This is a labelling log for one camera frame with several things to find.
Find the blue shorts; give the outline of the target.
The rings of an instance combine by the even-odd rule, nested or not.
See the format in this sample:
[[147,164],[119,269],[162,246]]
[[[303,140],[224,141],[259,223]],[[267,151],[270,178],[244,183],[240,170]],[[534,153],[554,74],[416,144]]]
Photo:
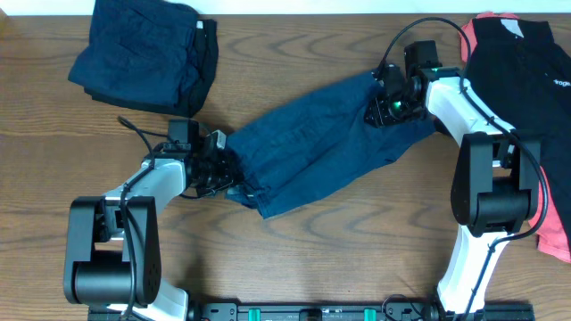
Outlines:
[[435,132],[430,119],[385,128],[367,124],[368,103],[384,89],[366,71],[303,95],[231,134],[242,183],[228,200],[263,218],[319,201],[396,162]]

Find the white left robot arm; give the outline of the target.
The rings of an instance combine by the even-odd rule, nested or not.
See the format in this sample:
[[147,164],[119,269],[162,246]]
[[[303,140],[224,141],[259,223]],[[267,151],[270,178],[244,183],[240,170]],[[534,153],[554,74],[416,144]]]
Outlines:
[[174,199],[200,200],[241,179],[227,136],[192,119],[170,121],[161,143],[124,117],[147,149],[140,169],[101,196],[70,206],[63,292],[90,320],[200,320],[199,303],[161,275],[158,217]]

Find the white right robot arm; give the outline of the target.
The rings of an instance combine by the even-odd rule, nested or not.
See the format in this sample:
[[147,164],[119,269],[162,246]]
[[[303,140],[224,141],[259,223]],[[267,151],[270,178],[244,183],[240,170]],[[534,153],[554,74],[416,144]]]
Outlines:
[[433,40],[404,50],[405,67],[381,61],[373,72],[382,92],[364,120],[374,128],[429,116],[459,146],[451,209],[459,230],[436,295],[416,312],[421,320],[532,320],[528,303],[487,303],[486,287],[506,245],[536,212],[545,179],[540,142],[500,119],[477,95],[463,70],[445,67]]

